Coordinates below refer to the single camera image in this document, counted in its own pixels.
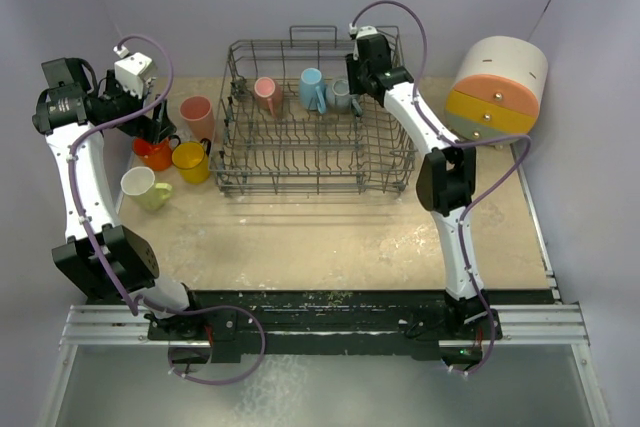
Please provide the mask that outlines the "orange mug black handle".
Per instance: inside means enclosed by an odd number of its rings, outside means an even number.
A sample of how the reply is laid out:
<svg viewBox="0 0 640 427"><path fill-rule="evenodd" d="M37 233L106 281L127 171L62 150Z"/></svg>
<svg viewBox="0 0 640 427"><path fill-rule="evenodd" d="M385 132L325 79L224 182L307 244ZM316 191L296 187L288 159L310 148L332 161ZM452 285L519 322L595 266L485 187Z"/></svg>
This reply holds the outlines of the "orange mug black handle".
<svg viewBox="0 0 640 427"><path fill-rule="evenodd" d="M172 154L180 144L181 139L175 134L159 144L151 144L141 138L135 138L132 142L132 151L146 167L155 172L161 172L173 166Z"/></svg>

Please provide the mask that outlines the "tall pink tumbler cup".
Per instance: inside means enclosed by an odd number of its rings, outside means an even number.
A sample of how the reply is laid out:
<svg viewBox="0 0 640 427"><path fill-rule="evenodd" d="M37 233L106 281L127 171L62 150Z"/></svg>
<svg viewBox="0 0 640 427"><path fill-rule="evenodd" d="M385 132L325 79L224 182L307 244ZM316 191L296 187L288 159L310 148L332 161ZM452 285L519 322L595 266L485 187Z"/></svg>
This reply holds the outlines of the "tall pink tumbler cup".
<svg viewBox="0 0 640 427"><path fill-rule="evenodd" d="M215 119L212 104L208 98L204 96L187 98L180 105L179 113L197 141L214 140Z"/></svg>

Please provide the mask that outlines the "yellow mug black handle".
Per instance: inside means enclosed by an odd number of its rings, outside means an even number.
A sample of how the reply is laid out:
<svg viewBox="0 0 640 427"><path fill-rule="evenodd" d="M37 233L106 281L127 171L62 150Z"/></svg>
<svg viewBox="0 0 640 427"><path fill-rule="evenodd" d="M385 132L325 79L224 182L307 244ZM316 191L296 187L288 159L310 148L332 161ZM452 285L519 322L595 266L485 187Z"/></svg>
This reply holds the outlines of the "yellow mug black handle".
<svg viewBox="0 0 640 427"><path fill-rule="evenodd" d="M173 150L173 165L178 169L185 182L197 185L204 183L209 178L210 150L211 142L209 139L202 139L199 142L184 142Z"/></svg>

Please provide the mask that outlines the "light green faceted mug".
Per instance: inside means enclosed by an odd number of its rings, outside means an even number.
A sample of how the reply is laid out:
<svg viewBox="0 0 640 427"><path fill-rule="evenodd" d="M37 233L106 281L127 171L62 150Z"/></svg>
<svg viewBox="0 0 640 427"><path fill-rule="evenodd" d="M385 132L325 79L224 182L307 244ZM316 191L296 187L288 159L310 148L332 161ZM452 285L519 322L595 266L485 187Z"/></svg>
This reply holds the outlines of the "light green faceted mug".
<svg viewBox="0 0 640 427"><path fill-rule="evenodd" d="M158 182L154 171L146 166L129 169L120 180L123 194L146 211L162 208L173 195L169 183Z"/></svg>

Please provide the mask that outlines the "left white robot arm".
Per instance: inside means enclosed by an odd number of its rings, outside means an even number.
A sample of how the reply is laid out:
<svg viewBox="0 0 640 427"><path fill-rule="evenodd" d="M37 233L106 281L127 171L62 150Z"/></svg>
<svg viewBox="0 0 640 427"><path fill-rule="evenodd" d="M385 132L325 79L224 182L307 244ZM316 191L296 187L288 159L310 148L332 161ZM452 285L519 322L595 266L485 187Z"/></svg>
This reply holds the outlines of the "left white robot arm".
<svg viewBox="0 0 640 427"><path fill-rule="evenodd" d="M118 120L122 132L148 142L175 133L162 98L154 101L152 115L131 116L150 92L153 60L124 52L102 82L81 58L41 67L48 86L32 123L56 161L66 212L65 241L52 251L54 264L88 299L144 302L157 318L171 316L171 328L182 338L198 337L204 312L190 305L184 285L160 274L151 245L121 224L104 166L104 136L95 129Z"/></svg>

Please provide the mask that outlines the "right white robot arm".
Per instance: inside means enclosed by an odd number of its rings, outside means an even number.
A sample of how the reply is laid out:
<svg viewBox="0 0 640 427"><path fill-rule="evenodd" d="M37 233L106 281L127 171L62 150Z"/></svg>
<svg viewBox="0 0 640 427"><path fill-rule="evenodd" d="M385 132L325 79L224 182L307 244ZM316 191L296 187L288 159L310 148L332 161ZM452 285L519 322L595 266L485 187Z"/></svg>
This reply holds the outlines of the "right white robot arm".
<svg viewBox="0 0 640 427"><path fill-rule="evenodd" d="M372 26L351 27L346 56L350 92L367 94L401 124L422 165L416 182L421 206L435 222L445 269L446 330L467 338L480 326L497 336L497 318L480 278L468 208L476 187L476 149L461 147L431 111L403 66L395 66L387 38Z"/></svg>

